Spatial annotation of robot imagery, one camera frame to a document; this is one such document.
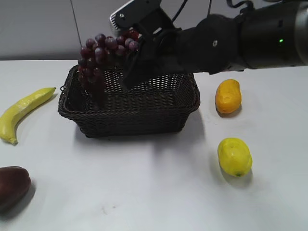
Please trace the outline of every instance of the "grapes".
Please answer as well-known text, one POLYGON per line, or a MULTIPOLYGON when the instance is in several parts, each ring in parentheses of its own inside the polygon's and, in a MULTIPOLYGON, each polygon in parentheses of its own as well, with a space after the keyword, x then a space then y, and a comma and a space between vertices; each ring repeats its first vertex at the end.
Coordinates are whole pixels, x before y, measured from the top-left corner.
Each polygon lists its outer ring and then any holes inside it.
POLYGON ((88 68, 84 69, 82 71, 82 74, 86 78, 89 78, 89 77, 91 77, 93 75, 92 71, 90 69, 88 69, 88 68))
POLYGON ((137 48, 138 48, 138 46, 139 46, 138 42, 132 41, 131 43, 129 43, 128 48, 129 48, 131 51, 136 51, 137 48))
POLYGON ((105 40, 105 45, 108 49, 111 49, 111 50, 117 49, 117 42, 113 37, 107 37, 105 40))
POLYGON ((134 41, 133 39, 131 38, 128 38, 127 40, 125 40, 125 47, 128 48, 129 44, 134 41))
POLYGON ((129 30, 124 35, 114 38, 98 34, 94 39, 87 39, 81 48, 78 60, 78 81, 93 100, 103 106, 104 90, 107 85, 104 71, 115 66, 122 67, 128 53, 138 50, 139 33, 129 30))
POLYGON ((77 70, 78 70, 79 73, 82 73, 83 69, 84 69, 84 68, 83 68, 82 66, 78 66, 78 68, 77 68, 77 70))
POLYGON ((102 48, 105 47, 105 39, 106 36, 104 34, 98 34, 97 36, 95 36, 95 40, 97 41, 98 46, 102 48))
POLYGON ((86 67, 87 65, 87 62, 85 59, 78 59, 78 64, 81 66, 81 67, 86 67))
POLYGON ((98 67, 96 67, 96 68, 93 70, 93 74, 94 74, 95 76, 97 76, 97 77, 102 77, 102 76, 103 76, 102 71, 101 71, 98 67))
POLYGON ((95 59, 94 58, 89 58, 88 60, 87 60, 87 65, 88 65, 88 68, 89 69, 94 69, 95 68, 95 66, 96 66, 96 62, 95 62, 95 59))
POLYGON ((116 38, 116 42, 118 43, 118 45, 125 45, 125 37, 124 36, 119 36, 116 38))
POLYGON ((114 61, 114 54, 106 48, 105 48, 105 53, 106 53, 106 57, 107 57, 107 62, 112 65, 112 63, 114 61))
POLYGON ((95 51, 96 48, 98 48, 98 44, 97 44, 97 43, 94 43, 94 45, 92 46, 92 50, 95 51))
POLYGON ((117 51, 115 52, 115 54, 117 56, 123 56, 125 54, 125 52, 126 52, 125 47, 122 46, 122 45, 119 45, 117 51))
POLYGON ((95 75, 88 76, 89 83, 96 83, 96 81, 97 81, 97 76, 95 75))
POLYGON ((104 34, 98 34, 97 36, 95 36, 95 40, 97 42, 105 42, 106 36, 104 34))
POLYGON ((130 30, 128 33, 128 37, 132 38, 135 41, 138 41, 139 33, 136 30, 130 30))
POLYGON ((99 60, 102 60, 105 56, 105 51, 104 49, 98 47, 96 48, 95 50, 95 59, 99 59, 99 60))
POLYGON ((79 81, 80 83, 84 83, 84 82, 86 82, 86 78, 80 73, 80 74, 78 75, 78 81, 79 81))
POLYGON ((82 47, 80 54, 82 58, 88 59, 90 57, 90 50, 87 47, 82 47))
POLYGON ((92 48, 93 48, 93 45, 95 44, 95 40, 94 39, 87 39, 87 41, 86 41, 86 46, 87 46, 87 48, 89 48, 90 50, 92 50, 92 48))

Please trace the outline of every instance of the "black robotic arm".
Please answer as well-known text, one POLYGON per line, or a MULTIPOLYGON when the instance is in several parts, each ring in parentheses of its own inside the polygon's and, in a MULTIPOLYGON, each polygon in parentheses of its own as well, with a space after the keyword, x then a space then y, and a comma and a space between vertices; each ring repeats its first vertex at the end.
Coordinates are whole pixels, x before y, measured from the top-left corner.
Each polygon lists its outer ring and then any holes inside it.
POLYGON ((287 0, 254 9, 251 1, 231 19, 210 14, 196 27, 175 28, 161 0, 132 0, 110 16, 119 35, 133 27, 140 48, 124 65, 122 86, 179 73, 243 71, 308 65, 308 2, 287 0))

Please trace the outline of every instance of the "mango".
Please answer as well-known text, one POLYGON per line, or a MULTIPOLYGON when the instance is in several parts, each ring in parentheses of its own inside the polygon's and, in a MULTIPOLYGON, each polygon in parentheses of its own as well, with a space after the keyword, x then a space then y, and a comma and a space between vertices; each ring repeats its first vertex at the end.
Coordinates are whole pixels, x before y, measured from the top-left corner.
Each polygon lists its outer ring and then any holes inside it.
POLYGON ((217 88, 215 103, 217 110, 222 114, 236 111, 242 104, 239 82, 234 79, 223 81, 217 88))

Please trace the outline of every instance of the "banana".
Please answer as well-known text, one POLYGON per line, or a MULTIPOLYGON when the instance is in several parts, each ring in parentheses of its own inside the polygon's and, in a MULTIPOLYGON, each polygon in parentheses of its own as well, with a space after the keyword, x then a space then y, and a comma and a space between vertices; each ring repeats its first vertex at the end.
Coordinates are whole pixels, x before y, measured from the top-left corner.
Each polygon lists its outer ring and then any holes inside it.
POLYGON ((0 138, 16 145, 17 123, 29 112, 49 100, 56 88, 42 88, 9 107, 0 117, 0 138))

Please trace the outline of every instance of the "dark brown basket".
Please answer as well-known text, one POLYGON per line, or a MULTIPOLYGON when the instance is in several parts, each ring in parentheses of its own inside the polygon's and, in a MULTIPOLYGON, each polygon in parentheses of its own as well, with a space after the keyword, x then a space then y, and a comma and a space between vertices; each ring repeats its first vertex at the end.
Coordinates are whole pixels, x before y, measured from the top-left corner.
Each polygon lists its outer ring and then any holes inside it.
POLYGON ((105 71, 105 102, 97 109, 77 79, 74 66, 61 87, 59 114, 75 121, 89 138, 181 131, 198 109, 200 93, 193 74, 165 75, 123 90, 120 69, 105 71))

